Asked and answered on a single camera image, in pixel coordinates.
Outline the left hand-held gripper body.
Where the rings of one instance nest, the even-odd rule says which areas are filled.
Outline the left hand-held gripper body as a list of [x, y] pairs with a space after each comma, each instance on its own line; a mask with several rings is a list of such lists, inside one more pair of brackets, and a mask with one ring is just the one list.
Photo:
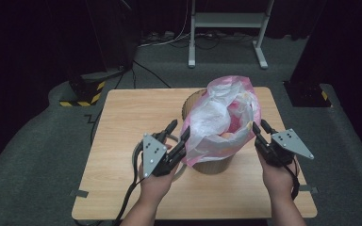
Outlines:
[[166, 144], [151, 135], [145, 134], [143, 136], [142, 148], [144, 178], [150, 175], [155, 175], [155, 177], [167, 175], [181, 161], [172, 162]]

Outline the black base with hazard stripes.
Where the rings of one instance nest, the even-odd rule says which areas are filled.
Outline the black base with hazard stripes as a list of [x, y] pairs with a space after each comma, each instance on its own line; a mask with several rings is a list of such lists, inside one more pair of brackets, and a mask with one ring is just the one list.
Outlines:
[[80, 76], [69, 81], [74, 94], [73, 100], [60, 100], [61, 106], [91, 106], [95, 105], [103, 91], [105, 81], [86, 82]]

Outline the black base with yellow mark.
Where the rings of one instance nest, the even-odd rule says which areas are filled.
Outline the black base with yellow mark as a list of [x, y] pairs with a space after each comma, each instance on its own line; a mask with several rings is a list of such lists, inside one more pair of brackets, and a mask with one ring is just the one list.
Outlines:
[[328, 95], [319, 85], [284, 82], [285, 90], [293, 106], [331, 107]]

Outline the pink printed plastic bag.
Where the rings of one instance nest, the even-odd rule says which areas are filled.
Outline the pink printed plastic bag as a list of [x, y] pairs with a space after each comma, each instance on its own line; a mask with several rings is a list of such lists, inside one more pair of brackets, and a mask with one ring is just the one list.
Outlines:
[[261, 107], [251, 80], [228, 75], [211, 81], [184, 119], [190, 129], [183, 163], [223, 160], [237, 153], [254, 136], [261, 122]]

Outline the person's left hand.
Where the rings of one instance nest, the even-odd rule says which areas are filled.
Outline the person's left hand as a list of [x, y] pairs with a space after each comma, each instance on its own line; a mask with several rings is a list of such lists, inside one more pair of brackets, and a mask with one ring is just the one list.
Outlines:
[[139, 177], [141, 182], [139, 202], [158, 206], [165, 195], [169, 192], [177, 168], [178, 166], [175, 166], [169, 174], [164, 176], [155, 177], [155, 175], [150, 175], [149, 177], [144, 178], [143, 164], [140, 164]]

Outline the grey power strip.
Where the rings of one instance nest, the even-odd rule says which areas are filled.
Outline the grey power strip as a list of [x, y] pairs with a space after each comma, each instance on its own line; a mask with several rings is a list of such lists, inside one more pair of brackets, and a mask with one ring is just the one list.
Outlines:
[[150, 32], [149, 34], [146, 34], [141, 38], [141, 42], [142, 43], [165, 42], [173, 40], [174, 38], [175, 38], [174, 33], [170, 31], [166, 31], [165, 33]]

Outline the white metal stand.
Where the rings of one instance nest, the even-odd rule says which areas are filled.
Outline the white metal stand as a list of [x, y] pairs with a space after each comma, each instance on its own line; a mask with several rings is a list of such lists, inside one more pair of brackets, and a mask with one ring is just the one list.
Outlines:
[[196, 0], [191, 0], [190, 9], [190, 35], [188, 66], [196, 66], [195, 55], [195, 29], [203, 28], [259, 28], [258, 38], [252, 41], [255, 55], [261, 69], [269, 68], [264, 57], [261, 45], [271, 17], [274, 0], [268, 0], [265, 12], [261, 13], [225, 13], [225, 12], [197, 12]]

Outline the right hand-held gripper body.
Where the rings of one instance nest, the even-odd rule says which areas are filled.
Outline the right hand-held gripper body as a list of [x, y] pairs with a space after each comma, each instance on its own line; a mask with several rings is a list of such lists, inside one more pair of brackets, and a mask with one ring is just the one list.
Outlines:
[[291, 164], [296, 154], [308, 159], [314, 158], [314, 154], [293, 129], [271, 135], [270, 142], [263, 137], [263, 143], [255, 147], [265, 161], [274, 167]]

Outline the transparent ribbed trash bin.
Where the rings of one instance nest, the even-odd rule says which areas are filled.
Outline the transparent ribbed trash bin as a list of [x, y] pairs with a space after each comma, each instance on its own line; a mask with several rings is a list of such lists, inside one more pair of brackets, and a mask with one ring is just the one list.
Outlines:
[[[187, 115], [192, 110], [192, 107], [197, 103], [197, 101], [206, 94], [206, 89], [200, 89], [192, 93], [182, 106], [182, 119], [186, 120]], [[219, 174], [226, 171], [233, 159], [233, 155], [228, 156], [222, 160], [216, 161], [206, 161], [196, 163], [192, 167], [200, 173], [207, 175]]]

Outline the person's right hand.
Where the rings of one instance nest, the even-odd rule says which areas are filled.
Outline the person's right hand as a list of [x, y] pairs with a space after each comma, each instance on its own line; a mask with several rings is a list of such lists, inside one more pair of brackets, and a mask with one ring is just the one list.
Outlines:
[[292, 201], [294, 178], [299, 174], [299, 166], [294, 160], [286, 167], [277, 168], [269, 165], [258, 153], [258, 159], [263, 169], [262, 177], [272, 201]]

